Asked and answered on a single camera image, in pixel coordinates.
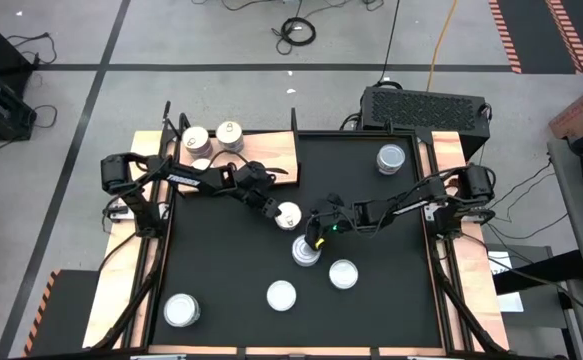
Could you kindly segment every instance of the wooden plank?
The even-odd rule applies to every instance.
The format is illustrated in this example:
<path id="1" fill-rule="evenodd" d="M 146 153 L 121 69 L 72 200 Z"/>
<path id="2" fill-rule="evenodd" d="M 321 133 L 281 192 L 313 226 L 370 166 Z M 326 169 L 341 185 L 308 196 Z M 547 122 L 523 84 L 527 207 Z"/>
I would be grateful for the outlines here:
<path id="1" fill-rule="evenodd" d="M 222 150 L 216 138 L 211 138 L 213 155 Z M 293 131 L 277 133 L 254 134 L 244 136 L 244 150 L 240 152 L 249 161 L 259 161 L 265 167 L 277 167 L 286 170 L 289 174 L 275 174 L 276 184 L 295 183 L 298 179 L 298 162 L 295 154 L 295 138 Z M 184 148 L 180 149 L 180 163 L 191 165 L 195 159 Z M 234 163 L 240 168 L 244 163 L 239 157 L 232 154 L 221 154 L 213 163 L 214 166 Z M 181 185 L 184 192 L 195 192 L 195 188 Z"/>
<path id="2" fill-rule="evenodd" d="M 458 133 L 433 132 L 433 147 L 439 170 L 466 165 Z M 462 223 L 462 231 L 484 241 L 477 224 Z M 508 349 L 509 342 L 484 247 L 466 237 L 454 240 L 453 245 L 465 303 L 493 340 Z M 475 338 L 473 345 L 476 350 L 481 349 Z"/>
<path id="3" fill-rule="evenodd" d="M 230 346 L 150 345 L 149 354 L 236 355 L 238 348 Z"/>
<path id="4" fill-rule="evenodd" d="M 247 355 L 370 356 L 368 347 L 248 347 Z"/>
<path id="5" fill-rule="evenodd" d="M 431 174 L 431 164 L 429 163 L 429 153 L 427 150 L 427 145 L 425 143 L 418 144 L 418 150 L 420 152 L 420 163 L 422 164 L 422 174 L 424 176 L 429 176 Z M 438 243 L 437 249 L 438 249 L 438 256 L 440 256 L 440 258 L 445 258 L 446 251 L 445 251 L 444 245 L 442 243 Z M 448 276 L 449 275 L 449 261 L 442 260 L 440 263 L 442 265 L 442 269 L 444 270 L 444 273 L 447 274 L 447 276 Z M 447 315 L 449 318 L 449 328 L 451 328 L 451 340 L 453 341 L 453 348 L 455 350 L 464 350 L 464 345 L 462 342 L 462 330 L 460 327 L 460 318 L 458 317 L 458 311 L 456 310 L 455 306 L 453 306 L 451 299 L 449 299 L 449 297 L 447 295 L 445 295 L 444 298 L 446 300 L 445 302 L 446 302 L 446 307 L 447 307 Z M 440 315 L 441 315 L 440 309 L 438 309 L 438 317 Z"/>
<path id="6" fill-rule="evenodd" d="M 175 153 L 175 144 L 171 143 L 167 146 L 167 154 Z M 168 183 L 166 181 L 160 182 L 160 192 L 158 193 L 158 201 L 167 201 L 167 191 Z M 144 277 L 149 274 L 153 262 L 155 261 L 155 252 L 158 247 L 158 239 L 151 239 L 149 243 L 149 248 L 147 250 L 146 261 L 144 264 Z M 148 313 L 149 297 L 153 290 L 149 291 L 147 295 L 142 300 L 142 303 L 136 311 L 134 323 L 133 323 L 133 333 L 131 334 L 131 347 L 140 347 L 142 344 L 142 333 L 144 330 L 145 318 Z"/>
<path id="7" fill-rule="evenodd" d="M 161 131 L 136 132 L 133 137 L 131 151 L 141 155 L 157 154 L 160 148 L 161 134 Z M 141 174 L 142 171 L 140 169 L 136 166 L 131 166 L 131 175 L 134 179 Z M 144 189 L 144 195 L 148 198 L 151 194 L 151 184 L 147 184 Z M 133 232 L 135 232 L 135 223 L 131 220 L 113 224 L 105 255 Z M 82 343 L 83 347 L 93 346 L 100 341 L 128 304 L 140 245 L 141 239 L 135 237 L 118 250 L 118 253 L 109 259 L 109 262 L 102 270 Z"/>

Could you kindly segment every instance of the gray floor tile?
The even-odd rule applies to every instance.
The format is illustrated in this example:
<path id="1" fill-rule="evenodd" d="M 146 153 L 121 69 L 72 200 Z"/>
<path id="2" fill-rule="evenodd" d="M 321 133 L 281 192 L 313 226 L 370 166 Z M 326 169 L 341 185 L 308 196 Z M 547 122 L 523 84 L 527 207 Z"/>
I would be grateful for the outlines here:
<path id="1" fill-rule="evenodd" d="M 507 326 L 511 350 L 520 355 L 554 357 L 567 356 L 560 329 Z"/>
<path id="2" fill-rule="evenodd" d="M 396 0 L 367 12 L 359 0 L 329 9 L 309 20 L 317 39 L 294 48 L 289 56 L 275 51 L 279 28 L 295 14 L 296 4 L 255 4 L 238 12 L 219 1 L 133 1 L 122 28 L 113 63 L 383 63 Z M 228 1 L 231 6 L 242 4 Z M 451 2 L 402 0 L 394 35 L 393 63 L 428 64 Z M 305 1 L 300 15 L 325 6 Z M 306 38 L 308 31 L 298 33 Z M 439 64 L 508 64 L 487 2 L 460 0 L 449 27 Z"/>
<path id="3" fill-rule="evenodd" d="M 30 141 L 0 150 L 0 336 L 92 80 L 91 73 L 34 74 L 25 101 L 31 106 L 56 106 L 57 123 L 50 129 L 35 129 Z M 51 115 L 48 109 L 41 109 L 39 123 L 48 123 Z"/>
<path id="4" fill-rule="evenodd" d="M 27 37 L 48 32 L 57 63 L 99 63 L 119 7 L 120 0 L 0 0 L 0 32 Z M 53 57 L 48 39 L 19 49 L 39 52 L 45 61 Z"/>

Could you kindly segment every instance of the metal frame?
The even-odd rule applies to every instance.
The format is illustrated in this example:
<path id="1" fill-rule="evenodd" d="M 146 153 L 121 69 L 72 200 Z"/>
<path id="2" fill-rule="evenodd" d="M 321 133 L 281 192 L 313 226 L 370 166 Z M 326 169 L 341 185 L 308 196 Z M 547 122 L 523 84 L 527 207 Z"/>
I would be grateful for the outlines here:
<path id="1" fill-rule="evenodd" d="M 310 137 L 310 138 L 316 138 L 316 137 L 337 137 L 337 138 L 343 138 L 343 139 L 356 139 L 356 138 L 376 138 L 376 139 L 380 139 L 380 138 L 386 138 L 386 139 L 395 139 L 395 138 L 406 138 L 409 142 L 410 142 L 410 150 L 412 152 L 412 159 L 414 160 L 414 166 L 416 169 L 416 178 L 414 179 L 414 183 L 417 182 L 418 180 L 420 180 L 424 175 L 423 175 L 423 171 L 422 171 L 422 161 L 420 158 L 420 152 L 419 152 L 419 148 L 418 148 L 418 139 L 415 135 L 415 132 L 410 131 L 410 130 L 399 130 L 399 131 L 394 131 L 392 134 L 387 134 L 385 131 L 339 131 L 339 130 L 305 130 L 305 131 L 299 131 L 297 128 L 297 120 L 296 120 L 296 115 L 295 115 L 295 109 L 292 109 L 291 111 L 291 130 L 294 133 L 294 139 L 295 139 L 295 147 L 296 147 L 296 155 L 298 154 L 298 143 L 302 138 L 306 138 L 306 137 Z M 263 134 L 263 133 L 270 133 L 270 132 L 275 132 L 274 130 L 251 130 L 251 131 L 244 131 L 245 135 L 249 135 L 249 134 Z M 209 131 L 209 135 L 210 136 L 215 136 L 215 131 Z M 170 141 L 171 139 L 173 139 L 175 137 L 175 134 L 173 133 L 172 130 L 169 129 L 169 127 L 165 124 L 163 129 L 162 129 L 162 139 L 161 139 L 161 149 L 160 149 L 160 153 L 162 154 L 163 151 L 166 151 L 166 146 L 163 146 L 165 144 L 165 140 L 166 141 Z M 176 146 L 176 157 L 179 157 L 179 152 L 180 152 L 180 146 L 179 143 Z M 435 159 L 435 153 L 433 151 L 433 148 L 431 145 L 427 144 L 427 152 L 429 154 L 429 158 L 431 158 L 433 156 L 433 158 Z M 300 177 L 301 177 L 301 169 L 302 169 L 302 162 L 301 162 L 301 158 L 298 156 L 298 182 L 297 185 L 299 186 L 299 182 L 300 182 Z M 433 169 L 437 170 L 437 166 L 436 166 L 436 162 L 435 161 L 431 161 L 430 160 L 430 165 L 431 165 L 431 169 L 433 171 Z M 171 191 L 171 189 L 169 189 L 169 193 L 167 194 L 167 199 L 169 199 L 169 202 L 171 204 L 171 216 L 169 216 L 169 228 L 171 228 L 171 226 L 173 225 L 173 221 L 174 219 L 177 217 L 175 215 L 175 205 L 174 205 L 174 201 L 175 201 L 175 196 L 176 194 L 174 194 L 173 191 Z M 166 245 L 166 248 L 163 249 L 162 251 L 162 256 L 160 259 L 157 259 L 155 261 L 160 261 L 161 262 L 161 266 L 164 269 L 164 264 L 167 261 L 167 254 L 168 254 L 168 236 L 166 239 L 164 239 L 164 244 L 162 245 Z M 146 255 L 147 255 L 147 251 L 148 251 L 148 244 L 149 241 L 145 241 L 145 239 L 143 239 L 143 246 L 141 248 L 141 252 L 140 255 L 141 259 L 139 259 L 140 261 L 138 262 L 138 267 L 136 268 L 136 274 L 135 274 L 135 278 L 134 278 L 134 290 L 133 290 L 133 294 L 135 293 L 136 288 L 139 286 L 138 284 L 141 284 L 141 280 L 143 278 L 143 273 L 144 273 L 144 268 L 146 266 Z M 451 273 L 455 275 L 455 277 L 458 279 L 459 281 L 459 274 L 457 271 L 457 263 L 453 263 L 452 266 L 449 266 L 449 269 L 451 270 Z M 145 323 L 144 323 L 144 329 L 143 329 L 143 336 L 142 336 L 142 343 L 141 346 L 149 346 L 150 340 L 153 338 L 153 334 L 154 334 L 154 330 L 155 330 L 155 322 L 157 321 L 157 311 L 158 311 L 158 307 L 156 306 L 158 300 L 159 300 L 159 296 L 162 290 L 162 275 L 163 275 L 163 271 L 160 272 L 160 274 L 158 274 L 158 286 L 156 288 L 154 288 L 149 296 L 149 302 L 148 302 L 148 307 L 147 307 L 147 315 L 145 317 Z M 448 309 L 447 309 L 447 303 L 446 303 L 446 297 L 445 297 L 445 293 L 443 291 L 443 289 L 436 283 L 435 279 L 432 277 L 431 278 L 431 282 L 432 282 L 432 286 L 435 290 L 435 296 L 436 296 L 436 301 L 437 301 L 437 307 L 438 307 L 438 320 L 439 320 L 439 326 L 441 328 L 441 333 L 440 333 L 440 339 L 442 342 L 442 348 L 444 348 L 446 351 L 450 351 L 453 349 L 453 340 L 452 340 L 452 336 L 451 336 L 451 328 L 450 328 L 450 324 L 449 324 L 449 317 L 448 317 Z M 130 334 L 132 333 L 132 324 L 130 324 L 128 326 L 127 331 L 125 332 L 125 343 L 123 343 L 125 346 L 129 345 L 129 341 L 130 341 Z"/>

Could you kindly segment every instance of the black table surface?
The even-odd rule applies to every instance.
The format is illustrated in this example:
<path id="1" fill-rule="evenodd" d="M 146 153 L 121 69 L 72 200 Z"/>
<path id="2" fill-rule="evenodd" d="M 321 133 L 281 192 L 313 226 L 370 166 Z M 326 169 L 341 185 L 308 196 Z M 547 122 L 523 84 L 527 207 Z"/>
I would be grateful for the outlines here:
<path id="1" fill-rule="evenodd" d="M 345 203 L 386 199 L 411 188 L 417 164 L 411 140 L 302 137 L 300 186 L 276 187 L 271 196 L 293 201 L 308 214 L 333 192 Z M 382 145 L 407 153 L 396 175 L 375 169 Z M 431 275 L 419 211 L 397 218 L 373 239 L 337 234 L 312 267 L 298 266 L 291 244 L 304 233 L 280 230 L 231 198 L 177 197 L 167 263 L 151 344 L 190 346 L 441 347 Z M 338 259 L 358 268 L 357 284 L 335 289 L 328 276 Z M 295 305 L 276 312 L 266 300 L 276 280 L 291 282 Z M 201 317 L 186 328 L 164 320 L 164 303 L 194 296 Z"/>
<path id="2" fill-rule="evenodd" d="M 548 148 L 583 260 L 583 182 L 580 160 L 564 140 L 551 140 Z"/>

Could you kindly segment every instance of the wooden table frame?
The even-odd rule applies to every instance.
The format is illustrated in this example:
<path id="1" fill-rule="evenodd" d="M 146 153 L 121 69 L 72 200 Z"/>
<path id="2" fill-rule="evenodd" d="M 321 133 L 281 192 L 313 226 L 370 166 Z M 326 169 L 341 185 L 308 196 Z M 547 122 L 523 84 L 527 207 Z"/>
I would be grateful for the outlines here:
<path id="1" fill-rule="evenodd" d="M 161 131 L 139 131 L 134 136 L 132 152 L 143 155 L 157 154 L 160 149 L 160 141 L 162 138 Z M 420 160 L 422 165 L 422 173 L 426 176 L 431 173 L 431 161 L 435 161 L 437 169 L 443 170 L 457 166 L 465 165 L 462 148 L 460 145 L 459 136 L 455 132 L 434 132 L 433 134 L 433 149 L 434 153 L 429 154 L 426 144 L 419 144 Z M 166 148 L 163 147 L 169 154 L 174 154 L 176 151 L 175 144 L 171 143 Z M 132 167 L 134 177 L 140 175 L 139 169 Z M 151 184 L 146 187 L 145 194 L 151 193 Z M 161 182 L 159 190 L 154 193 L 154 199 L 157 201 L 165 201 L 168 196 L 168 186 L 166 182 Z M 463 232 L 475 238 L 482 239 L 482 232 L 480 226 L 477 224 L 463 223 Z M 123 221 L 114 224 L 111 229 L 111 237 L 107 246 L 107 253 L 117 246 L 120 241 L 126 238 L 130 233 L 135 231 L 133 221 Z M 89 318 L 89 325 L 85 334 L 83 346 L 91 346 L 99 341 L 108 331 L 110 326 L 117 320 L 119 313 L 124 309 L 130 300 L 130 294 L 134 286 L 134 279 L 139 281 L 140 277 L 136 277 L 138 268 L 138 261 L 142 253 L 146 254 L 143 274 L 146 276 L 154 261 L 155 249 L 157 247 L 156 239 L 146 239 L 142 243 L 142 239 L 135 238 L 124 248 L 120 249 L 116 256 L 112 257 L 107 267 L 100 275 L 94 303 Z M 440 256 L 444 257 L 444 248 L 438 246 Z M 489 332 L 491 337 L 502 347 L 508 348 L 508 342 L 502 317 L 499 310 L 497 295 L 493 280 L 491 278 L 491 271 L 489 267 L 489 260 L 484 247 L 475 243 L 474 240 L 466 238 L 459 238 L 454 241 L 454 252 L 457 266 L 457 274 L 461 284 L 461 291 L 467 306 L 471 309 L 480 324 Z M 449 274 L 450 264 L 448 260 L 443 261 L 443 268 Z M 136 317 L 134 319 L 133 331 L 131 334 L 125 334 L 128 337 L 127 343 L 129 346 L 137 347 L 143 343 L 144 325 L 149 308 L 149 296 L 145 297 L 140 305 Z M 450 329 L 450 338 L 453 342 L 454 350 L 465 350 L 465 345 L 471 340 L 463 336 L 463 329 L 460 325 L 456 309 L 451 304 L 450 300 L 446 298 L 446 311 L 448 316 L 448 328 Z M 475 350 L 479 350 L 479 344 L 475 339 L 472 341 Z M 439 356 L 446 354 L 445 349 L 448 349 L 449 344 L 443 340 L 443 348 L 380 348 L 381 356 Z M 237 354 L 236 347 L 204 347 L 204 346 L 166 346 L 153 345 L 149 347 L 150 353 L 164 354 L 164 353 L 186 353 L 186 354 Z M 305 355 L 357 355 L 370 356 L 371 349 L 368 347 L 340 347 L 340 348 L 246 348 L 247 355 L 285 355 L 285 354 L 305 354 Z"/>

